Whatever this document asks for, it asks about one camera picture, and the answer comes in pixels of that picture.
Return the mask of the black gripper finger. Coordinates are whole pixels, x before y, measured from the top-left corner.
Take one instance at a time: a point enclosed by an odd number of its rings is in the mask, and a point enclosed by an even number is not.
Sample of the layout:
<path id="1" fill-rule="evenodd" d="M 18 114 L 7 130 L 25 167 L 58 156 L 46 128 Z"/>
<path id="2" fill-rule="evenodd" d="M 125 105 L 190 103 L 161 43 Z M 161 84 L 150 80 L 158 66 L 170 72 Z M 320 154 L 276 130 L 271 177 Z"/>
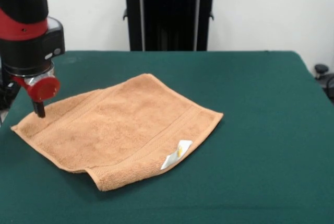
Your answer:
<path id="1" fill-rule="evenodd" d="M 39 118 L 45 118 L 45 108 L 43 101 L 32 101 L 35 114 Z"/>

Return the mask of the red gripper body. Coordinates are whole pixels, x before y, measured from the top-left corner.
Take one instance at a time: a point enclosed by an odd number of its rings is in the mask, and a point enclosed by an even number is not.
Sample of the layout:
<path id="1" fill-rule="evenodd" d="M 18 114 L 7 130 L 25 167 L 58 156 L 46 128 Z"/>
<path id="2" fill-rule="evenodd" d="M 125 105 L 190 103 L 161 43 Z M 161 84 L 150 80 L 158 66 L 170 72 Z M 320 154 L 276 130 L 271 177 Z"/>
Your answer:
<path id="1" fill-rule="evenodd" d="M 26 90 L 33 102 L 43 102 L 53 98 L 60 89 L 60 82 L 54 75 L 29 78 L 14 76 L 13 80 Z"/>

